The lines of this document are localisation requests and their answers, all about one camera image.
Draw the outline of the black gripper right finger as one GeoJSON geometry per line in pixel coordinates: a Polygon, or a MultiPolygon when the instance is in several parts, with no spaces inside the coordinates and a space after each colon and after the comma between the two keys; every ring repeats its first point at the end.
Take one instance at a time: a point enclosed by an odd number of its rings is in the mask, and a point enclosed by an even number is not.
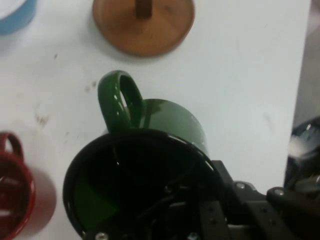
{"type": "Polygon", "coordinates": [[[234,181],[223,162],[212,161],[217,199],[227,220],[257,229],[264,240],[318,240],[320,204],[273,187],[262,194],[247,182],[234,181]]]}

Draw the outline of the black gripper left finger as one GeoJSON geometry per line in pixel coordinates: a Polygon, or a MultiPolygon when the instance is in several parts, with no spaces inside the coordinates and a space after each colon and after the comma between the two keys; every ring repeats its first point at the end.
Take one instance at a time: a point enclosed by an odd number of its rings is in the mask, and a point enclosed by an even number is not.
{"type": "Polygon", "coordinates": [[[166,196],[138,216],[140,240],[225,240],[221,205],[202,196],[166,196]]]}

